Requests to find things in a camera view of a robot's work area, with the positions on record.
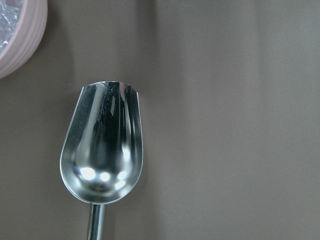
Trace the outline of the pink bowl with ice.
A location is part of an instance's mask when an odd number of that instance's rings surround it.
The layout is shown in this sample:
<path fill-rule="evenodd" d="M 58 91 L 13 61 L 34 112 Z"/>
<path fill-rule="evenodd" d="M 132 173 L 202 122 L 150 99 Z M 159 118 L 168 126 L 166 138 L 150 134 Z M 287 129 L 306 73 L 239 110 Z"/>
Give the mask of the pink bowl with ice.
<path fill-rule="evenodd" d="M 0 2 L 0 77 L 19 69 L 35 52 L 43 37 L 47 0 Z"/>

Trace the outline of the steel ice scoop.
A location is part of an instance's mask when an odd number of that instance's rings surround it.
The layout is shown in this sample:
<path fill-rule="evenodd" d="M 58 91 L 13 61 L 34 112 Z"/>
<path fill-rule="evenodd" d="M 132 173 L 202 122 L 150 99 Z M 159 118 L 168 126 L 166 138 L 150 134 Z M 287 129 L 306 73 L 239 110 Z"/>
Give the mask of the steel ice scoop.
<path fill-rule="evenodd" d="M 102 239 L 106 206 L 133 190 L 142 168 L 138 92 L 116 81 L 84 86 L 67 129 L 59 169 L 66 189 L 90 204 L 88 239 Z"/>

